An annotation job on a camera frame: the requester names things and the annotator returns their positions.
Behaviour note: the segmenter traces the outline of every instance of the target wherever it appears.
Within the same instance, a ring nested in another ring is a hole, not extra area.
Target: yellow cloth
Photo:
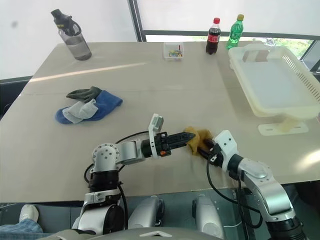
[[[186,144],[191,148],[192,155],[197,155],[198,147],[208,150],[207,146],[204,144],[204,139],[212,139],[212,134],[208,129],[196,130],[192,126],[188,126],[184,132],[193,133],[195,137],[188,141]]]

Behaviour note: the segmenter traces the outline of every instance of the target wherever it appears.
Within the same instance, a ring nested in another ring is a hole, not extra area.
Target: white plastic tray
[[[320,83],[286,47],[249,44],[231,48],[228,54],[257,117],[284,115],[291,119],[286,122],[292,129],[319,114]]]

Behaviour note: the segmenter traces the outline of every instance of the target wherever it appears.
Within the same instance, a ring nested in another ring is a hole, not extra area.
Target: gray cloth
[[[94,105],[95,99],[90,102],[76,102],[74,105],[62,110],[63,116],[73,124],[80,123],[83,119],[89,119],[97,112],[98,108]]]
[[[70,99],[83,100],[84,103],[88,103],[91,99],[98,97],[101,91],[102,90],[100,88],[92,86],[90,89],[78,89],[69,92],[66,97]]]

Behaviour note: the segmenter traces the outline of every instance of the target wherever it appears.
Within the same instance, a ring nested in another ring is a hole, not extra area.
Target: green soda bottle
[[[244,15],[239,14],[236,18],[236,22],[232,25],[230,30],[229,40],[226,44],[226,49],[234,48],[238,46],[239,39],[241,38],[242,32],[244,31],[244,25],[242,21],[244,20]]]

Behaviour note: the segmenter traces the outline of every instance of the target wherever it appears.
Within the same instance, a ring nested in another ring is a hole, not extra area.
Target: table
[[[254,116],[224,45],[208,55],[205,42],[186,42],[183,60],[168,62],[156,42],[89,43],[87,61],[58,44],[0,121],[0,202],[83,200],[93,149],[146,130],[153,113],[164,117],[168,134],[188,126],[230,130],[240,154],[268,164],[282,184],[320,179],[320,124],[307,121],[303,134],[260,135],[259,124],[281,119]],[[123,104],[100,121],[58,123],[56,111],[76,102],[66,94],[90,86]],[[126,166],[119,178],[127,196],[196,191],[210,188],[205,166],[183,147]],[[210,172],[217,188],[235,187],[221,169]]]

